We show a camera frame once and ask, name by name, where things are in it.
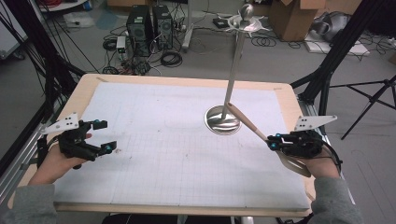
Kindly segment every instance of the round metal base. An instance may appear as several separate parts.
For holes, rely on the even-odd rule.
[[[224,105],[216,105],[206,111],[204,117],[206,127],[213,133],[221,135],[238,132],[241,128],[241,121],[228,112],[228,110],[225,119],[222,119],[221,115],[223,107]]]

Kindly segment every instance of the person's left hand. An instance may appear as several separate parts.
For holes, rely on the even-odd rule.
[[[44,159],[37,172],[30,179],[28,185],[46,185],[53,184],[57,179],[61,178],[74,166],[86,162],[81,158],[66,158],[61,152],[59,145],[54,145],[49,150],[46,159]]]

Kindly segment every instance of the gray floor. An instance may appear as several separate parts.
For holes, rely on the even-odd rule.
[[[123,13],[102,8],[91,11],[90,15],[95,18],[96,25],[73,30],[70,35],[99,68],[105,63],[103,36],[109,30],[123,25],[126,19]],[[215,28],[210,18],[207,15],[198,25]],[[65,47],[74,65],[86,71],[92,70],[70,41],[65,41]],[[367,46],[367,49],[374,48],[375,45]],[[388,62],[392,53],[394,51],[382,55],[372,51],[361,62],[354,56],[347,56],[333,75],[332,85],[393,77],[395,65]],[[148,76],[227,79],[233,57],[233,37],[229,34],[195,30],[191,49],[182,53],[182,56],[183,64],[180,67],[160,66],[158,69],[161,73],[151,69]],[[292,49],[287,43],[277,40],[275,47],[263,48],[253,46],[247,39],[237,79],[291,83],[315,71],[324,57],[323,54],[308,53],[305,46]],[[0,137],[3,145],[0,156],[3,156],[41,106],[44,98],[29,60],[8,59],[0,62],[0,71],[0,118],[4,127]],[[381,84],[375,84],[360,89],[373,94],[381,87]],[[295,92],[300,93],[303,90],[304,87],[301,87]],[[381,100],[393,105],[391,91],[386,91]],[[327,125],[327,133],[333,147],[344,161],[345,178],[365,222],[392,223],[396,219],[396,175],[393,173],[396,170],[396,151],[393,145],[396,131],[394,110],[375,104],[351,134],[345,140],[340,140],[367,103],[367,98],[347,88],[331,89],[328,114],[337,115],[338,120]],[[104,216],[106,214],[61,213],[59,223],[100,223]],[[274,219],[265,217],[256,217],[255,221],[260,224],[276,223]]]

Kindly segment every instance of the white mounting plate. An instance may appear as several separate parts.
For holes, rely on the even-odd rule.
[[[74,112],[73,114],[67,116],[66,118],[58,120],[49,127],[42,129],[40,132],[42,134],[56,133],[56,132],[77,129],[78,127],[79,127],[78,114]]]
[[[337,116],[306,116],[299,117],[297,119],[296,126],[294,128],[295,132],[307,131],[316,129],[317,127],[322,126],[323,124],[330,123],[337,119]]]

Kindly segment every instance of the sleeve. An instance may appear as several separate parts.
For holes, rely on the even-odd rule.
[[[13,208],[0,218],[0,223],[56,223],[54,191],[54,185],[17,188]]]
[[[317,198],[312,202],[314,216],[309,224],[362,224],[360,210],[349,198],[347,182],[340,178],[321,177],[315,180]]]

